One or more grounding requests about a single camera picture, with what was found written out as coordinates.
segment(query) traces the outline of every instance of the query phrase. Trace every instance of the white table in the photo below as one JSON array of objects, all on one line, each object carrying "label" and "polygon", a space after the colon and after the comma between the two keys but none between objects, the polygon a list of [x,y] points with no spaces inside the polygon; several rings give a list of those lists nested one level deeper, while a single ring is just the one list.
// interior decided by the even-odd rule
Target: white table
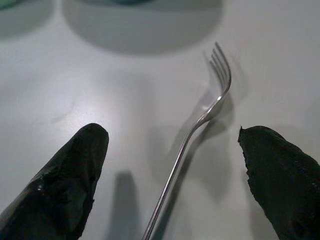
[{"label": "white table", "polygon": [[238,133],[265,125],[320,159],[319,10],[319,0],[34,0],[0,11],[0,210],[96,122],[110,143],[81,239],[139,240],[218,41],[231,92],[192,145],[156,240],[276,240],[249,192]]}]

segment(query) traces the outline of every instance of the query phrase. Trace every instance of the silver fork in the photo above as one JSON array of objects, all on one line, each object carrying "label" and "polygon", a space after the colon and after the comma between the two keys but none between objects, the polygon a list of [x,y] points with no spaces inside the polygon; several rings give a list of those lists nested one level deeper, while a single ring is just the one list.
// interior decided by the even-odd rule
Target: silver fork
[{"label": "silver fork", "polygon": [[148,226],[144,232],[144,235],[142,237],[142,240],[149,240],[150,236],[152,234],[152,231],[155,227],[155,224],[157,222],[158,216],[160,214],[161,208],[166,200],[166,197],[168,195],[169,188],[173,182],[173,179],[175,177],[175,174],[178,170],[179,164],[182,160],[183,154],[186,150],[186,147],[188,145],[188,142],[193,135],[193,133],[203,124],[211,121],[214,119],[218,113],[220,112],[225,97],[229,92],[230,85],[231,85],[231,70],[230,66],[228,64],[227,58],[225,54],[223,53],[221,47],[216,42],[215,47],[212,50],[211,60],[209,61],[213,71],[215,72],[218,80],[221,84],[221,94],[217,99],[213,99],[211,106],[199,117],[199,119],[193,124],[193,126],[190,128],[186,136],[184,137],[179,153],[176,157],[175,163],[173,165],[173,168],[171,170],[171,173],[169,175],[169,178],[162,190],[161,196],[154,208],[154,211],[152,213],[152,216],[149,220]]}]

